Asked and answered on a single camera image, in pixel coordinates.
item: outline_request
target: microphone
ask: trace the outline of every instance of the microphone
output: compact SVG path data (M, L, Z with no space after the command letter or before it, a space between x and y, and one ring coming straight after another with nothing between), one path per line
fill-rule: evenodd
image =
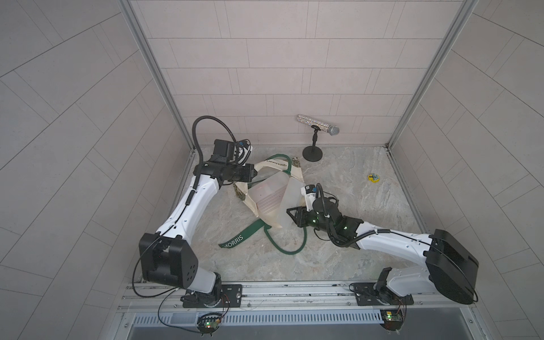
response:
M319 121L319 120L311 118L311 117L298 115L296 120L298 120L299 122L301 122L303 124L309 125L309 126L317 125L317 126L319 126L321 131L325 131L331 136L334 136L334 135L337 135L338 133L340 133L340 128L338 126L323 123L322 121Z

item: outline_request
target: tiled wall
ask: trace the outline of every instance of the tiled wall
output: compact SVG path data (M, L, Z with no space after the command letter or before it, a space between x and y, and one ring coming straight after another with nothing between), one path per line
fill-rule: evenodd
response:
M188 156L115 0L0 2L0 338L97 339Z
M495 340L544 339L544 2L480 0L393 155L429 231L480 262Z
M384 144L461 2L132 1L190 128L253 144ZM226 138L203 121L201 144Z

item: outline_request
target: vent grille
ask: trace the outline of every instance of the vent grille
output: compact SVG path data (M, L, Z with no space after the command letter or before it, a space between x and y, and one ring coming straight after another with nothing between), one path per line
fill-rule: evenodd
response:
M160 318L167 324L194 327L199 315L195 312L161 313ZM256 325L318 325L318 324L382 324L379 310L309 310L309 311L230 311L223 326ZM156 313L136 313L135 327L163 326Z

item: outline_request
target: marble floor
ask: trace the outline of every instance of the marble floor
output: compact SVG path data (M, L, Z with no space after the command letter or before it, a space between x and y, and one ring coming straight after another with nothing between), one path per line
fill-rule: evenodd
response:
M325 191L335 194L343 215L357 217L372 224L419 232L416 220L383 147L323 147L323 159L308 162L303 147L258 147L249 163L257 163L276 153L299 157L305 183L320 182ZM205 159L212 149L203 148ZM373 172L378 183L368 180ZM234 194L232 186L222 187L212 198L195 232L191 248L199 265L221 274L223 281L274 280L375 280L384 267L404 268L413 265L383 252L338 248L318 239L308 228L305 248L296 255L284 255L268 241L262 230L231 249L219 248L256 220ZM273 228L270 234L286 250L297 249L303 230Z

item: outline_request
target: microphone grille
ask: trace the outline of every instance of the microphone grille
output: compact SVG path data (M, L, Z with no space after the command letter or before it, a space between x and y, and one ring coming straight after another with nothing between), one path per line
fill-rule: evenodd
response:
M331 125L331 127L329 127L329 134L331 136L337 135L338 133L340 133L340 128L338 126Z

